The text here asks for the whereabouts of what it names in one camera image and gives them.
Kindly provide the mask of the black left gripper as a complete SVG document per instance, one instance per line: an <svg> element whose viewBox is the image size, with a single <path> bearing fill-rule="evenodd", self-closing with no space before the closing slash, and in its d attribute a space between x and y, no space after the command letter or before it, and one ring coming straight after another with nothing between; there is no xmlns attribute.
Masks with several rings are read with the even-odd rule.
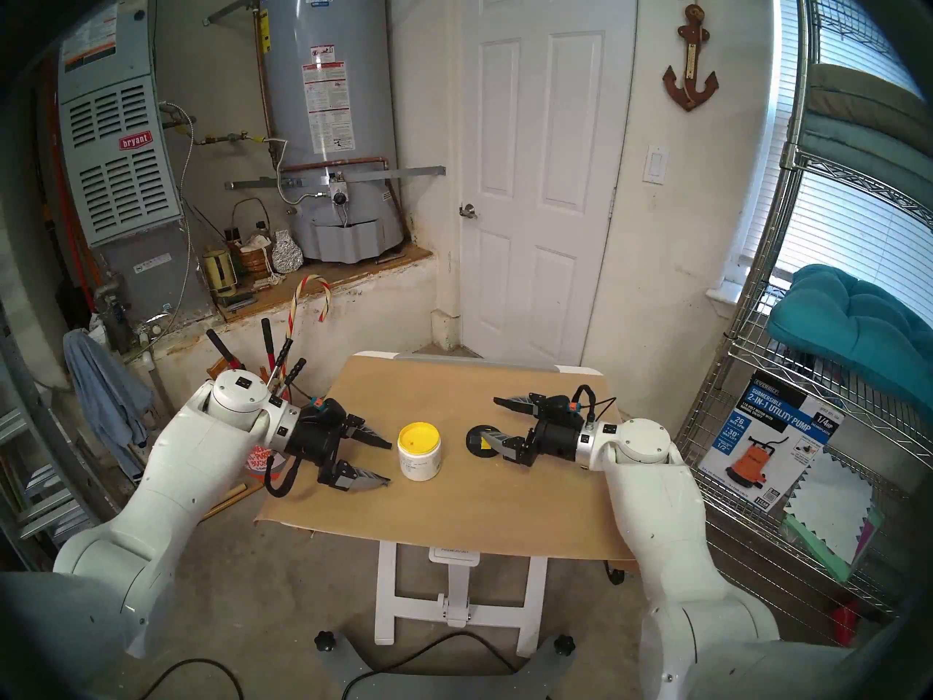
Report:
<svg viewBox="0 0 933 700"><path fill-rule="evenodd" d="M301 410L290 435L288 454L294 461L288 470L288 487L293 485L302 461L317 466L318 483L343 492L364 492L390 485L391 480L380 474L338 460L341 439L391 450L391 442L366 425L362 417L346 413L333 398L319 398Z"/></svg>

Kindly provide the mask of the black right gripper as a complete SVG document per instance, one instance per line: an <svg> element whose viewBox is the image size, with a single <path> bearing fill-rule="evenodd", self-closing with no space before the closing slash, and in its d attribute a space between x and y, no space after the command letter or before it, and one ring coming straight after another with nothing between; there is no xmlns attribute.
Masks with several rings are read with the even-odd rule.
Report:
<svg viewBox="0 0 933 700"><path fill-rule="evenodd" d="M514 413L532 415L538 423L527 436L510 436L498 429L485 429L481 440L508 462L531 467L539 455L576 462L578 438L584 427L579 401L566 395L521 395L494 397L493 403Z"/></svg>

